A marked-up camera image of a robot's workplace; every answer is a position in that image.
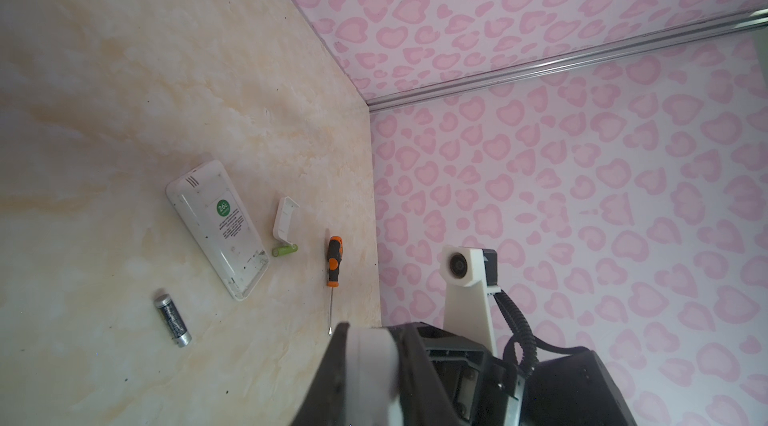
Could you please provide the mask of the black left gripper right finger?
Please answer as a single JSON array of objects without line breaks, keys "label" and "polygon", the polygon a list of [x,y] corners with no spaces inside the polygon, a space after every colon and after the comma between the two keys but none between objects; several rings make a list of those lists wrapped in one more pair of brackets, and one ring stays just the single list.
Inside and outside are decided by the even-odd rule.
[{"label": "black left gripper right finger", "polygon": [[459,425],[414,323],[389,328],[398,351],[398,393],[404,425]]}]

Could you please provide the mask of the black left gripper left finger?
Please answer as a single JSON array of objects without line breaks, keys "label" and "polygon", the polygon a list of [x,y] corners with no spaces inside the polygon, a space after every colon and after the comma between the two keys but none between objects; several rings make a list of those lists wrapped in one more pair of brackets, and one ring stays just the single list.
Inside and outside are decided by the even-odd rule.
[{"label": "black left gripper left finger", "polygon": [[350,325],[339,323],[330,337],[293,426],[337,426],[345,421],[346,344]]}]

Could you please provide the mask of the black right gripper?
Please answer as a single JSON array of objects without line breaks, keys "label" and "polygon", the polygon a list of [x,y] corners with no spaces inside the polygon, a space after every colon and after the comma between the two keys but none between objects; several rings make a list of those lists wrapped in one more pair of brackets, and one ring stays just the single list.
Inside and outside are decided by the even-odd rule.
[{"label": "black right gripper", "polygon": [[459,425],[633,425],[607,366],[585,347],[523,375],[514,359],[437,327],[416,323]]}]

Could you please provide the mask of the orange black screwdriver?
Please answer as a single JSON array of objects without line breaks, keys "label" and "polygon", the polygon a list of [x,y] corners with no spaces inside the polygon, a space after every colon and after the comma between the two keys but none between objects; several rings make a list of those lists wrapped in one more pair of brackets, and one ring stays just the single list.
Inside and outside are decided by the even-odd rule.
[{"label": "orange black screwdriver", "polygon": [[329,312],[328,312],[328,334],[333,333],[333,301],[334,291],[339,286],[340,265],[343,258],[343,240],[340,236],[332,236],[329,239],[326,250],[326,261],[328,265],[327,269],[327,282],[326,285],[330,290],[329,296]]}]

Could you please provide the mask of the green AAA battery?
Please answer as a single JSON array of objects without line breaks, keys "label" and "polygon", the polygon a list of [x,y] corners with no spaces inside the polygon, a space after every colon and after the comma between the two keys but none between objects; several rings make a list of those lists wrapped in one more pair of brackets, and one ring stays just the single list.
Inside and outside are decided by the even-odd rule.
[{"label": "green AAA battery", "polygon": [[274,247],[271,251],[271,254],[273,257],[282,257],[282,256],[287,256],[287,255],[296,253],[297,251],[298,251],[298,246],[296,244],[283,244],[283,245]]}]

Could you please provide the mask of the black AAA battery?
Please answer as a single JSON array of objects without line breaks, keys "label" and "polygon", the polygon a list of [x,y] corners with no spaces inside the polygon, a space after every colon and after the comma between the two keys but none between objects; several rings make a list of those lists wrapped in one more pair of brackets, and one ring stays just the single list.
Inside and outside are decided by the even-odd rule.
[{"label": "black AAA battery", "polygon": [[186,347],[192,337],[171,296],[167,293],[157,296],[154,306],[166,324],[172,340],[179,347]]}]

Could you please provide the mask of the white battery cover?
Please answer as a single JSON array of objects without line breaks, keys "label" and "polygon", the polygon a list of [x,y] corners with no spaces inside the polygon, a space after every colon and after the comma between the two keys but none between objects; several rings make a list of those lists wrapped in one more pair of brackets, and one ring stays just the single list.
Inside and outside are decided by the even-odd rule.
[{"label": "white battery cover", "polygon": [[284,196],[278,203],[272,233],[273,237],[282,244],[291,244],[292,218],[299,208],[299,204],[288,196]]}]

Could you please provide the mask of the white remote control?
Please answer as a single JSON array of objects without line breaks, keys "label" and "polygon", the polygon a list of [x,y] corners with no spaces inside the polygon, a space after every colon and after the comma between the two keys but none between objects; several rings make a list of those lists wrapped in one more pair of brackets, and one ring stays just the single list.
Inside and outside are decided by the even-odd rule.
[{"label": "white remote control", "polygon": [[269,256],[223,164],[202,163],[171,181],[165,193],[229,294],[245,300]]},{"label": "white remote control", "polygon": [[350,327],[345,350],[345,425],[403,425],[399,352],[386,329]]}]

